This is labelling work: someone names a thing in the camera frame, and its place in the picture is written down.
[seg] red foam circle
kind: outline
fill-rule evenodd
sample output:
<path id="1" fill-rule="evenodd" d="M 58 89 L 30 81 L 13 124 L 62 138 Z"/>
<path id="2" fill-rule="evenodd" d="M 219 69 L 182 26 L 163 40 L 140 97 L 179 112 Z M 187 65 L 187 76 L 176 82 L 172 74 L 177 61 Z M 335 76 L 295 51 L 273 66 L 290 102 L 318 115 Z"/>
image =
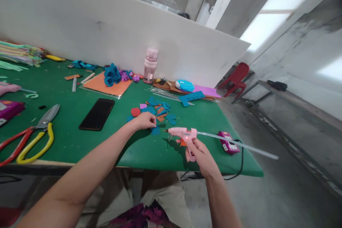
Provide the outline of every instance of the red foam circle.
<path id="1" fill-rule="evenodd" d="M 131 110 L 132 116 L 139 116 L 140 113 L 141 113 L 141 111 L 140 111 L 139 108 L 133 108 L 133 109 Z"/>

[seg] green tabletop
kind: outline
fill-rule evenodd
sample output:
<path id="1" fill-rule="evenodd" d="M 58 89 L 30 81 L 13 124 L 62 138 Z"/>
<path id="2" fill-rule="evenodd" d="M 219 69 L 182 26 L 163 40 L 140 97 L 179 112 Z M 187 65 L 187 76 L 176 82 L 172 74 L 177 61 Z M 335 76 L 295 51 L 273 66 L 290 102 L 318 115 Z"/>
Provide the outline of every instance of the green tabletop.
<path id="1" fill-rule="evenodd" d="M 145 90 L 149 85 L 142 81 L 133 82 L 120 100 L 81 88 L 77 88 L 77 91 L 72 93 L 72 80 L 66 81 L 64 77 L 80 74 L 84 78 L 90 73 L 84 69 L 67 68 L 70 63 L 70 61 L 47 60 L 39 68 L 31 67 L 22 72 L 0 69 L 0 76 L 8 77 L 0 81 L 6 80 L 8 83 L 18 84 L 22 88 L 37 91 L 39 94 L 36 99 L 26 98 L 25 94 L 28 93 L 23 91 L 6 93 L 0 97 L 1 100 L 26 103 L 26 109 L 19 116 L 14 117 L 0 128 L 0 142 L 29 126 L 36 125 L 49 108 L 55 104 L 60 104 L 61 108 L 52 121 L 55 140 L 40 160 L 77 163 L 88 152 L 123 126 L 127 117 L 131 115 L 131 109 L 139 107 L 140 103 L 145 103 L 150 96 L 165 101 L 171 106 L 170 113 L 176 115 L 176 126 L 178 127 L 196 128 L 198 131 L 211 134 L 227 131 L 234 139 L 240 139 L 217 103 L 197 100 L 194 102 L 194 106 L 183 107 L 181 102 L 165 99 Z M 100 72 L 102 69 L 97 68 L 96 74 Z M 102 131 L 79 130 L 78 126 L 98 98 L 115 100 L 115 105 Z M 46 105 L 47 108 L 38 109 L 42 105 Z M 171 128 L 172 125 L 166 119 L 163 123 L 159 121 L 157 123 L 160 125 L 161 134 L 153 136 L 150 130 L 136 132 L 127 142 L 117 166 L 152 170 L 198 171 L 199 167 L 196 162 L 186 162 L 185 147 L 180 147 L 174 138 L 169 141 L 169 134 L 162 131 Z M 35 131 L 30 139 L 33 139 L 38 132 L 39 130 Z M 234 174 L 239 171 L 241 154 L 233 156 L 226 154 L 218 139 L 202 135 L 199 135 L 198 138 L 208 147 L 221 172 Z M 47 140 L 48 135 L 46 134 L 26 157 L 37 154 Z M 8 158 L 18 143 L 19 139 L 3 149 L 0 152 L 0 161 Z M 262 169 L 248 150 L 244 151 L 242 174 L 263 176 Z"/>

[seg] floor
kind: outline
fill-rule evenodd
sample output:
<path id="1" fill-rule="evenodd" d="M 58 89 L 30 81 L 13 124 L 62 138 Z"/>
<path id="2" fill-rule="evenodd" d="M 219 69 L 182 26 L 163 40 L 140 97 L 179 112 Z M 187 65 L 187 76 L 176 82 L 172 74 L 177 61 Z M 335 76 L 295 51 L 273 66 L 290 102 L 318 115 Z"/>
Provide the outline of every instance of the floor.
<path id="1" fill-rule="evenodd" d="M 245 228 L 342 227 L 342 206 L 302 167 L 275 137 L 241 104 L 224 98 L 219 106 L 242 140 L 279 156 L 271 160 L 254 157 L 264 178 L 239 176 L 227 181 L 227 189 Z M 0 207 L 17 207 L 32 183 L 39 184 L 26 206 L 31 207 L 57 177 L 25 176 L 21 182 L 0 185 Z M 134 200 L 139 200 L 141 181 L 131 181 Z M 211 227 L 205 181 L 183 182 L 185 199 L 194 227 Z"/>

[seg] white board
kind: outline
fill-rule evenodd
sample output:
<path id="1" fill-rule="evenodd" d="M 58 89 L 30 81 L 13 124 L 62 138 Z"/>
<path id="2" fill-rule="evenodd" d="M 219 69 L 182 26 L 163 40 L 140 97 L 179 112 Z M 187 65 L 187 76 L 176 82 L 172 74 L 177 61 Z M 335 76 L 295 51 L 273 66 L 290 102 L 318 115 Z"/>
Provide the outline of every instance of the white board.
<path id="1" fill-rule="evenodd" d="M 0 0 L 0 38 L 86 63 L 143 74 L 148 46 L 156 77 L 214 87 L 249 47 L 139 0 Z"/>

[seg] smartphone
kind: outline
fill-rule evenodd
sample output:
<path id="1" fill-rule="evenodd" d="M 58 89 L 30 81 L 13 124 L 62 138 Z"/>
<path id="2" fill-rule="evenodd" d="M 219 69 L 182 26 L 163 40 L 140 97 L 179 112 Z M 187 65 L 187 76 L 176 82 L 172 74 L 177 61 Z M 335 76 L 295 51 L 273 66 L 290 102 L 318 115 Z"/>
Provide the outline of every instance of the smartphone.
<path id="1" fill-rule="evenodd" d="M 99 98 L 78 128 L 101 131 L 114 104 L 114 100 Z"/>

